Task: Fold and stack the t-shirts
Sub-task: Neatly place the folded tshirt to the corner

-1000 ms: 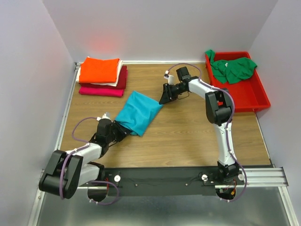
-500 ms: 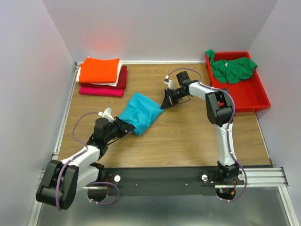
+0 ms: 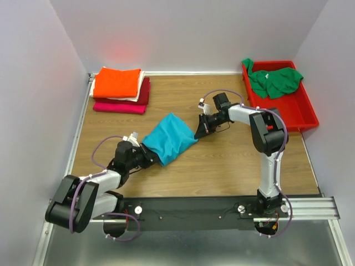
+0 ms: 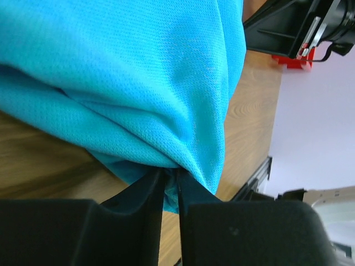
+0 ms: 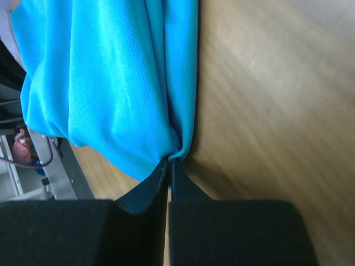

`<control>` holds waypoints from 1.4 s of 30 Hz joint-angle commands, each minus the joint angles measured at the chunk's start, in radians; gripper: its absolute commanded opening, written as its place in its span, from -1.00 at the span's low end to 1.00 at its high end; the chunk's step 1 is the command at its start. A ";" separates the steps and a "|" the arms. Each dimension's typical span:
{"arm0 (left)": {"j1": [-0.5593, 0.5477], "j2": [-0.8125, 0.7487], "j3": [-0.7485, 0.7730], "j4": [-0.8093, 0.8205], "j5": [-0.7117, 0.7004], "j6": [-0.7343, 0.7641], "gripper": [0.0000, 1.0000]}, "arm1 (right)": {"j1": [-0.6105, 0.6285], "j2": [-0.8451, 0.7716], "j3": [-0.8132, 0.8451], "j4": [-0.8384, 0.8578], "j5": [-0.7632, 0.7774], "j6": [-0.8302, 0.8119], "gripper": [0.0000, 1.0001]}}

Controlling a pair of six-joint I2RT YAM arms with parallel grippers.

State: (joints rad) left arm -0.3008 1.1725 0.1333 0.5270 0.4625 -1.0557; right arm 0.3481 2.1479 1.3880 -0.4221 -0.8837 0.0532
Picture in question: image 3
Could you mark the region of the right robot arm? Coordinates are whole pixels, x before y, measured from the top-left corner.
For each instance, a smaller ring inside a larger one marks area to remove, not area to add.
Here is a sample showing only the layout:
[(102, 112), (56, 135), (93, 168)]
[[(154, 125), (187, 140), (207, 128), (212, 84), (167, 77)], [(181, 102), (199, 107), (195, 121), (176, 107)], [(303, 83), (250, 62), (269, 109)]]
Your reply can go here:
[(281, 160), (288, 132), (278, 110), (250, 107), (243, 103), (231, 103), (225, 93), (213, 97), (217, 112), (210, 112), (210, 105), (201, 98), (198, 107), (203, 110), (195, 138), (211, 135), (224, 123), (241, 122), (250, 126), (252, 143), (261, 154), (261, 182), (257, 190), (255, 210), (261, 217), (268, 217), (282, 205), (280, 185)]

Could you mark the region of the teal blue t shirt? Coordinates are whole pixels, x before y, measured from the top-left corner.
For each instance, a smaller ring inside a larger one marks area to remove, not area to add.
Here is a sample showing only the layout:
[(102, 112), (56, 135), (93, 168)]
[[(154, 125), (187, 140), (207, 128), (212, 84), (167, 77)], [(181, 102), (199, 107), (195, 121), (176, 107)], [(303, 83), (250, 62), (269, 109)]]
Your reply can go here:
[(197, 142), (198, 139), (194, 138), (193, 131), (173, 113), (166, 115), (142, 140), (149, 150), (158, 155), (163, 167)]

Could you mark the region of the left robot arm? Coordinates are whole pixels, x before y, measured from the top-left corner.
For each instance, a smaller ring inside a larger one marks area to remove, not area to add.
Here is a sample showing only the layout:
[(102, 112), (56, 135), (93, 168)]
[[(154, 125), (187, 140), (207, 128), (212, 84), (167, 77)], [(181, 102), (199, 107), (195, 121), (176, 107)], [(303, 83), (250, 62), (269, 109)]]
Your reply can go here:
[(91, 219), (102, 214), (119, 218), (123, 196), (112, 190), (123, 186), (131, 173), (159, 162), (159, 156), (146, 145), (119, 142), (113, 159), (102, 172), (82, 177), (66, 175), (62, 179), (46, 210), (45, 221), (81, 233)]

